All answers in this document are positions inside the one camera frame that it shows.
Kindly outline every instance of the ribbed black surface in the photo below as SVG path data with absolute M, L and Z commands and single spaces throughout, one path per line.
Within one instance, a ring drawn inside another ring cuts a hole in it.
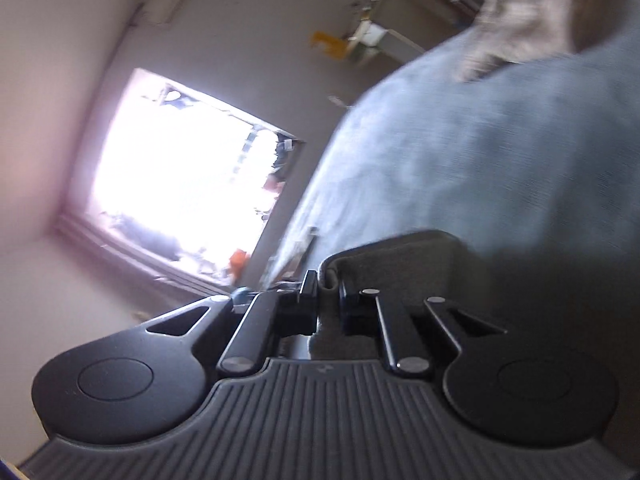
M 54 439 L 29 459 L 33 480 L 615 480 L 632 471 L 596 441 L 526 450 L 485 439 L 427 383 L 379 362 L 273 360 L 218 383 L 200 413 L 127 447 Z

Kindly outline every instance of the window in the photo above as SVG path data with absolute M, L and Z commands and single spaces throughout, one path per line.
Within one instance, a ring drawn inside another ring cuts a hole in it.
M 172 266 L 230 285 L 298 145 L 275 126 L 137 69 L 111 122 L 87 213 Z

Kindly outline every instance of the gray fabric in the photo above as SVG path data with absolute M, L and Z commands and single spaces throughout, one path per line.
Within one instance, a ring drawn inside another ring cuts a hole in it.
M 311 266 L 409 232 L 452 233 L 491 271 L 499 316 L 612 368 L 622 398 L 610 439 L 640 463 L 640 0 L 606 2 L 603 40 L 576 56 L 460 84 L 462 35 L 371 89 L 278 257 L 308 226 L 319 229 Z

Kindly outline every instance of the white wall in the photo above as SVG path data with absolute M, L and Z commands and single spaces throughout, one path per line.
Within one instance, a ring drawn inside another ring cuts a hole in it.
M 127 36 L 107 74 L 82 147 L 71 202 L 83 209 L 102 142 L 135 68 L 145 68 L 274 124 L 306 145 L 254 260 L 273 253 L 333 130 L 344 114 L 327 97 L 352 101 L 396 68 L 360 70 L 310 48 L 316 30 L 340 36 L 352 18 L 333 0 L 186 0 L 169 27 L 143 25 Z M 244 276 L 249 284 L 258 276 Z
M 0 0 L 0 251 L 57 211 L 86 107 L 138 0 Z
M 46 441 L 31 382 L 60 352 L 178 305 L 124 281 L 57 237 L 0 257 L 0 456 L 21 462 Z

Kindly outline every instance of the clothes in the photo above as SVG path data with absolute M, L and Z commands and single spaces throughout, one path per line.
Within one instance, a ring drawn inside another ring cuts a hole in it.
M 574 54 L 590 42 L 598 0 L 485 0 L 455 78 L 472 81 L 505 62 Z

